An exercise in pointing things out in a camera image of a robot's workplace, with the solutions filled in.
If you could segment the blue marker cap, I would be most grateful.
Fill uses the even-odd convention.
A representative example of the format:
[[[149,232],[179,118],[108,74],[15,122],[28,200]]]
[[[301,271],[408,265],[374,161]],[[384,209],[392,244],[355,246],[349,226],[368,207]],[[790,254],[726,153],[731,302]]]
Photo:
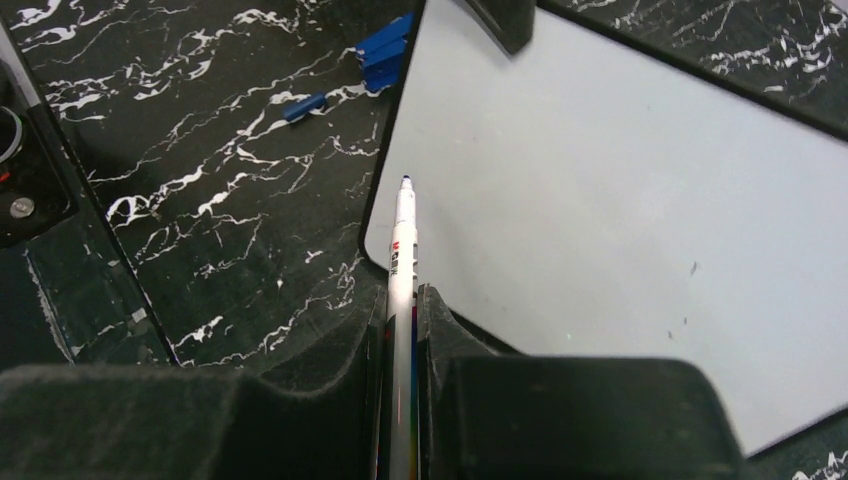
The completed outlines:
[[[283,119],[289,123],[297,122],[314,110],[320,110],[327,104],[324,93],[315,93],[302,100],[298,100],[283,109]]]

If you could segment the white whiteboard marker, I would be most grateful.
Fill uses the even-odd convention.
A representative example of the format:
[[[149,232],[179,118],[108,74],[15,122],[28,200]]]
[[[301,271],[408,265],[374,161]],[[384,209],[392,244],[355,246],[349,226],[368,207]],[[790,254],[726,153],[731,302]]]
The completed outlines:
[[[387,329],[391,336],[387,438],[381,448],[384,479],[415,479],[417,467],[417,394],[414,353],[417,306],[416,197],[405,175],[396,196],[395,224],[390,243]]]

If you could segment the small black-framed whiteboard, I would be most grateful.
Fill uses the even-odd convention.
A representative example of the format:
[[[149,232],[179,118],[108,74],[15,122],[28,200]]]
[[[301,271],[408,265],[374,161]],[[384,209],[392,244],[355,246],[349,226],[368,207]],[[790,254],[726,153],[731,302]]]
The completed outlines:
[[[681,359],[744,452],[847,406],[847,145],[545,11],[503,53],[423,6],[364,233],[536,355]]]

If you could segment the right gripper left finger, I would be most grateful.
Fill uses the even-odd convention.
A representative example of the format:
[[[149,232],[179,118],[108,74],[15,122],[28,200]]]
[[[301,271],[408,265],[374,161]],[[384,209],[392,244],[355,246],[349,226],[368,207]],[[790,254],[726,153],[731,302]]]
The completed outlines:
[[[5,479],[366,479],[386,291],[264,372],[27,365],[1,376]]]

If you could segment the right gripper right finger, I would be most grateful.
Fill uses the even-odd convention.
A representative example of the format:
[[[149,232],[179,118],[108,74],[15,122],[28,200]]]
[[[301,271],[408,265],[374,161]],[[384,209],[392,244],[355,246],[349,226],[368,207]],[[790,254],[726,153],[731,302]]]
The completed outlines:
[[[706,376],[674,359],[507,354],[418,292],[426,479],[738,479]]]

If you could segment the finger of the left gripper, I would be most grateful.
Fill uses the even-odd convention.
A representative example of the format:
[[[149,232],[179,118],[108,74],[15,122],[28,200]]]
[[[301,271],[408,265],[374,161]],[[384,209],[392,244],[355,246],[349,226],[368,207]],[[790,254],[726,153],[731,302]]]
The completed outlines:
[[[467,4],[508,54],[519,53],[531,41],[535,0],[468,0]]]

